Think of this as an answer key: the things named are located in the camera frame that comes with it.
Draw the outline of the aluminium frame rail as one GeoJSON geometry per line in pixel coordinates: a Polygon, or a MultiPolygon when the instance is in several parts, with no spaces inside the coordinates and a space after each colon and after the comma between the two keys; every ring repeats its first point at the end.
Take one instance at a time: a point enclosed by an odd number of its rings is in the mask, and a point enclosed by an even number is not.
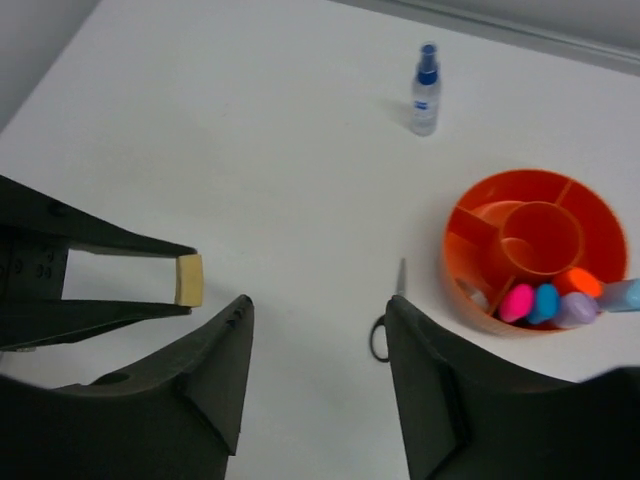
{"type": "Polygon", "coordinates": [[[362,0],[348,4],[639,75],[637,0],[362,0]]]}

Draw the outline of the orange round organizer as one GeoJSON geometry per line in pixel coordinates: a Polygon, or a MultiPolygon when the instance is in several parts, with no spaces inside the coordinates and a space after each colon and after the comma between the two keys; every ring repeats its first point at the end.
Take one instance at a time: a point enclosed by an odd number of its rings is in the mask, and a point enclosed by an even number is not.
{"type": "Polygon", "coordinates": [[[580,267],[601,282],[628,269],[623,225],[593,190],[545,170],[511,170],[473,185],[444,227],[443,283],[462,321],[497,335],[558,332],[546,320],[505,322],[499,307],[519,284],[538,287],[580,267]]]}

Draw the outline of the blue cap black highlighter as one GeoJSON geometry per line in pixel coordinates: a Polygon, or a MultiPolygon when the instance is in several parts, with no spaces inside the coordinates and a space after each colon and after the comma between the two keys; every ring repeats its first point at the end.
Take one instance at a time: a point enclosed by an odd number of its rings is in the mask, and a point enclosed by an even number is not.
{"type": "Polygon", "coordinates": [[[541,284],[534,290],[534,303],[527,315],[531,325],[539,325],[552,319],[560,307],[560,296],[556,287],[551,283],[541,284]]]}

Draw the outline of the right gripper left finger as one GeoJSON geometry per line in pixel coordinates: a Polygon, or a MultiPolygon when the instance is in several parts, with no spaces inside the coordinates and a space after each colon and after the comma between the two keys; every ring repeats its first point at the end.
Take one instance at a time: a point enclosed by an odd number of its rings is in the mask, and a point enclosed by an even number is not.
{"type": "Polygon", "coordinates": [[[238,446],[254,332],[241,295],[88,385],[1,379],[4,479],[222,479],[238,446]]]}

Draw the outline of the orange cap black highlighter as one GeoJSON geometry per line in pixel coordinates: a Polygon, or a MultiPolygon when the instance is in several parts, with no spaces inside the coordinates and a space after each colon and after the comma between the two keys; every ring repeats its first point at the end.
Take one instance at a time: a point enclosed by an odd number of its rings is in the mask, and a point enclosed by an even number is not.
{"type": "Polygon", "coordinates": [[[603,291],[601,282],[588,270],[579,267],[573,267],[557,274],[552,279],[552,284],[560,296],[582,293],[597,298],[603,291]]]}

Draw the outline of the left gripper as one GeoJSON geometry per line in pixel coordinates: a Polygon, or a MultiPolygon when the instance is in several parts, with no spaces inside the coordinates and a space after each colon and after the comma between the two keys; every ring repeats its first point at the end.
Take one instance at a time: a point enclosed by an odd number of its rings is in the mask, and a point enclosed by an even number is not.
{"type": "Polygon", "coordinates": [[[1,178],[1,225],[3,350],[76,343],[140,321],[191,313],[188,306],[166,303],[60,299],[68,246],[158,258],[192,255],[193,247],[128,231],[7,177],[1,178]]]}

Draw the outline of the tan eraser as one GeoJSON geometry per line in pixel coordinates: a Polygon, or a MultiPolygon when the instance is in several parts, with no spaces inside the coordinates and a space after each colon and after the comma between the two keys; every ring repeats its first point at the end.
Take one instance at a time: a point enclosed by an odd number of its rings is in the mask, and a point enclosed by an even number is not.
{"type": "Polygon", "coordinates": [[[183,255],[176,259],[176,305],[200,307],[204,296],[204,273],[200,254],[183,255]]]}

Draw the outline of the pink cap black highlighter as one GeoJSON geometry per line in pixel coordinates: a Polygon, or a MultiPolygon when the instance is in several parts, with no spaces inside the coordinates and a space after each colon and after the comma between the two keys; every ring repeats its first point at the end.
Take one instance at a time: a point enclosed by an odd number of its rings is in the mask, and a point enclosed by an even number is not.
{"type": "Polygon", "coordinates": [[[502,299],[498,307],[498,316],[505,323],[514,323],[526,317],[533,309],[534,303],[534,288],[528,284],[518,284],[502,299]]]}

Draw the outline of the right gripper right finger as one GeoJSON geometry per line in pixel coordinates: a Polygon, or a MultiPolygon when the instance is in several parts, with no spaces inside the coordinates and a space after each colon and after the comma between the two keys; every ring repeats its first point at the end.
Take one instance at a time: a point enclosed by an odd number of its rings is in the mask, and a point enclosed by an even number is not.
{"type": "Polygon", "coordinates": [[[386,339],[411,478],[638,477],[637,368],[556,379],[391,300],[386,339]]]}

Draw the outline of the pastel purple highlighter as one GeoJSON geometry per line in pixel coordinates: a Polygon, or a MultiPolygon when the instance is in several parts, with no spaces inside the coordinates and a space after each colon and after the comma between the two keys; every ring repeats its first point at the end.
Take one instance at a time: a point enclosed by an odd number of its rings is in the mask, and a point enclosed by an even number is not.
{"type": "Polygon", "coordinates": [[[598,304],[591,296],[572,292],[560,298],[558,312],[551,323],[560,329],[573,329],[592,324],[598,314],[598,304]]]}

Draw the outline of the small spray bottle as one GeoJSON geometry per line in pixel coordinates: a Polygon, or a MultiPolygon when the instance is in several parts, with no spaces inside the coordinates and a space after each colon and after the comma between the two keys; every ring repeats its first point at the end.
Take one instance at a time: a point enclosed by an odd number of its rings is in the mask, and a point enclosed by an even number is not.
{"type": "Polygon", "coordinates": [[[429,136],[437,128],[441,96],[438,49],[427,43],[420,49],[412,83],[411,130],[418,136],[429,136]]]}

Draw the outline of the small black scissors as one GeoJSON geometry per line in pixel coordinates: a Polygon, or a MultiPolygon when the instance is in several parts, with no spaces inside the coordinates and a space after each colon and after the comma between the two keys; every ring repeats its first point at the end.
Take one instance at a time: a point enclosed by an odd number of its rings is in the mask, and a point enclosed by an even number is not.
{"type": "MultiPolygon", "coordinates": [[[[401,258],[399,261],[398,273],[396,277],[395,293],[393,298],[396,298],[396,297],[404,298],[406,294],[406,287],[407,287],[407,262],[405,258],[401,258]]],[[[393,301],[390,300],[387,306],[385,307],[385,312],[374,321],[368,336],[369,351],[373,356],[373,358],[377,362],[382,364],[389,363],[390,361],[389,354],[382,356],[378,352],[378,350],[375,347],[375,336],[377,334],[377,331],[380,328],[385,328],[387,323],[389,322],[389,318],[391,317],[392,307],[393,307],[393,301]]]]}

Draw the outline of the pastel blue highlighter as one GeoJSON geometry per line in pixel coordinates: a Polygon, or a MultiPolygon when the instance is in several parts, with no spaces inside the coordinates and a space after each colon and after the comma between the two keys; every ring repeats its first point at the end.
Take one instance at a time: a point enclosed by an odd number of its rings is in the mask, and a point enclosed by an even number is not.
{"type": "Polygon", "coordinates": [[[640,280],[627,279],[606,283],[596,298],[601,310],[607,312],[633,312],[640,308],[640,280]]]}

